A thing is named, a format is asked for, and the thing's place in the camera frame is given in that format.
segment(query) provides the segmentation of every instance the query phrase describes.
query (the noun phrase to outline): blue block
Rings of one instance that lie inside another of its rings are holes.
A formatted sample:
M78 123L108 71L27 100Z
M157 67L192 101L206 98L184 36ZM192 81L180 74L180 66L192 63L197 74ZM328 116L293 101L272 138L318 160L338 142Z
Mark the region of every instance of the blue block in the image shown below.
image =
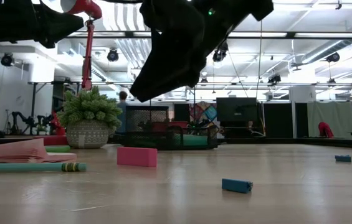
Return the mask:
M233 192L247 194L252 190L253 183L245 180L222 179L221 188Z
M351 162L351 156L335 156L337 162Z

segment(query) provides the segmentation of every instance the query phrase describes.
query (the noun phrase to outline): white wall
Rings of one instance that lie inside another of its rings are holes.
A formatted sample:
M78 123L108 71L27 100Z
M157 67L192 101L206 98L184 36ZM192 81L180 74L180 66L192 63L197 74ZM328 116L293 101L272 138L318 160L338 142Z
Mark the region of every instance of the white wall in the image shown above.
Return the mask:
M33 85L28 84L29 72L17 67L4 67L0 63L0 130L4 131L9 114L19 111L24 116L31 115ZM46 85L36 94L35 116L50 113L52 106L52 86ZM26 128L20 118L17 120L20 129Z

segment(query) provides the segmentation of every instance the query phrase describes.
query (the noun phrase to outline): black monitor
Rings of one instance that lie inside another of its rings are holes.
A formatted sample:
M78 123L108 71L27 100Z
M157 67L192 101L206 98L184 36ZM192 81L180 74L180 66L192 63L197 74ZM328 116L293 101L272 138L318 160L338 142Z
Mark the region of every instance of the black monitor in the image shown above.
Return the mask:
M217 120L236 122L257 122L256 98L217 98Z

